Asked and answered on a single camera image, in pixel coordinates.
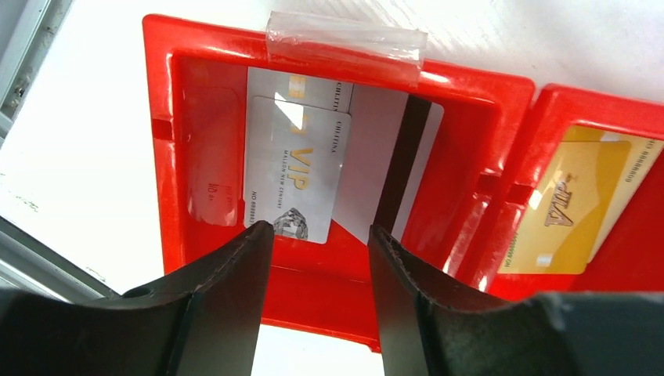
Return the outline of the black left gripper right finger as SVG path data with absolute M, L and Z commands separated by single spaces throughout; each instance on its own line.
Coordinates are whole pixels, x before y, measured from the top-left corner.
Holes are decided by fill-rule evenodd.
M 486 294 L 371 226 L 370 272 L 387 375 L 660 375 L 660 293 Z

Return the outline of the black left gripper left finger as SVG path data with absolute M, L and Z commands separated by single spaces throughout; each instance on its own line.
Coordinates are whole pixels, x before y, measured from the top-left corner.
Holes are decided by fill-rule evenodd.
M 4 375 L 249 375 L 274 231 L 259 221 L 123 295 L 73 304 L 1 292 Z

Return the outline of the gold VIP card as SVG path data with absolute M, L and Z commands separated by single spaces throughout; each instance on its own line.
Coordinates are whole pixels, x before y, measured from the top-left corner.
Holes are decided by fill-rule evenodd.
M 563 142 L 529 199 L 501 274 L 580 274 L 632 146 Z

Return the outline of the white vip card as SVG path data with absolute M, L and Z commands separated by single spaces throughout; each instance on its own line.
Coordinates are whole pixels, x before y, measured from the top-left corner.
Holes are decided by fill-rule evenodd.
M 281 237 L 326 243 L 351 116 L 261 96 L 250 105 L 244 225 L 264 220 Z
M 247 94 L 348 113 L 354 85 L 343 81 L 249 67 Z

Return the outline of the white magnetic stripe card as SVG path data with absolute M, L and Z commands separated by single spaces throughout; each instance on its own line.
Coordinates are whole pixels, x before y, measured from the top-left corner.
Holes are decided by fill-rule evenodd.
M 405 92 L 365 85 L 353 88 L 352 124 L 332 219 L 363 244 L 375 219 L 407 99 Z M 437 103 L 424 111 L 424 132 L 413 167 L 406 173 L 405 193 L 392 230 L 396 240 L 405 232 L 443 114 L 443 106 Z

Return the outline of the red left bin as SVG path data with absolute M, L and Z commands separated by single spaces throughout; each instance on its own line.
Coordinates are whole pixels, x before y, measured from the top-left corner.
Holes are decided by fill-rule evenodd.
M 357 74 L 272 63 L 265 31 L 171 16 L 143 18 L 147 88 L 164 269 L 172 273 L 211 253 L 244 225 L 250 101 L 257 67 L 408 94 L 373 223 L 392 233 L 433 103 L 443 119 L 406 224 L 406 246 L 442 269 L 455 237 L 478 219 L 530 108 L 535 84 L 512 74 L 424 58 L 413 87 L 360 81 Z M 275 233 L 262 320 L 378 350 L 367 243 L 331 219 L 327 242 Z

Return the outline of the red bin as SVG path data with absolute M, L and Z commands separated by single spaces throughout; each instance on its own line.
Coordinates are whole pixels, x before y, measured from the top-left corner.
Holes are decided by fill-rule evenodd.
M 573 126 L 663 141 L 663 105 L 567 85 L 543 87 L 521 123 L 507 166 L 478 219 L 455 237 L 442 269 L 516 300 L 539 291 L 660 291 L 663 288 L 663 148 L 608 237 L 580 274 L 501 274 L 532 192 Z
M 265 31 L 171 16 L 143 18 L 147 88 L 164 269 L 172 273 L 211 253 L 244 225 L 250 101 L 257 67 L 408 94 L 373 223 L 392 233 L 433 103 L 443 119 L 406 224 L 406 246 L 442 269 L 455 237 L 478 219 L 530 108 L 535 84 L 512 74 L 424 58 L 413 87 L 360 81 L 357 74 L 272 63 Z M 275 233 L 262 320 L 378 350 L 367 243 L 331 219 L 327 242 Z

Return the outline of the red middle bin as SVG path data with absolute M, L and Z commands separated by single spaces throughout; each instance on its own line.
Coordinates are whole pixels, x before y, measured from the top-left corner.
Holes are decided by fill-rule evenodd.
M 478 219 L 455 237 L 442 269 L 516 300 L 539 291 L 660 291 L 663 288 L 663 148 L 608 237 L 580 274 L 501 274 L 532 192 L 573 126 L 663 141 L 663 105 L 567 85 L 543 87 L 521 123 L 507 166 Z

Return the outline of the clear adhesive tape strip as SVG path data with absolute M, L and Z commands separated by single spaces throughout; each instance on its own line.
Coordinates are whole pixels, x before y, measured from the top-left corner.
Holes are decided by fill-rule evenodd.
M 272 63 L 413 87 L 424 65 L 428 34 L 331 16 L 273 11 L 265 27 L 265 43 Z

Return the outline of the aluminium frame rail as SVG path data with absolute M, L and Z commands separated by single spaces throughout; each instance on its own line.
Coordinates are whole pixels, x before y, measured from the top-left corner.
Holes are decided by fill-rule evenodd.
M 47 143 L 20 119 L 71 6 L 70 1 L 1 3 L 1 288 L 83 303 L 117 292 L 25 230 L 25 219 L 40 207 L 19 171 Z

